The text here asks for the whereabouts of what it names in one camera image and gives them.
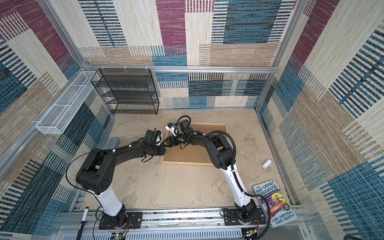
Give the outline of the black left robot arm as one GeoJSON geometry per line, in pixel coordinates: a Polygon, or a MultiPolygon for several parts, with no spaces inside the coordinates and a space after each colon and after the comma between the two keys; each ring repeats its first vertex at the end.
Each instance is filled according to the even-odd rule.
{"type": "Polygon", "coordinates": [[[162,136],[160,131],[148,130],[143,138],[127,146],[106,150],[95,148],[88,153],[76,175],[76,183],[90,192],[103,209],[100,230],[125,229],[129,224],[126,207],[112,188],[116,166],[133,159],[164,155],[162,136]]]}

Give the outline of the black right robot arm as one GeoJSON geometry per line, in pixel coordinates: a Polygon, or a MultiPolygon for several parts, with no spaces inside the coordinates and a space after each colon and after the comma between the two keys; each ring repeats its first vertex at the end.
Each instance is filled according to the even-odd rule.
{"type": "Polygon", "coordinates": [[[243,225],[252,222],[257,205],[246,191],[236,165],[237,148],[233,138],[226,132],[215,130],[210,133],[196,131],[191,127],[190,116],[181,116],[177,122],[168,123],[166,130],[172,134],[163,143],[172,148],[179,145],[204,147],[211,163],[219,169],[230,186],[234,196],[238,221],[243,225]]]}

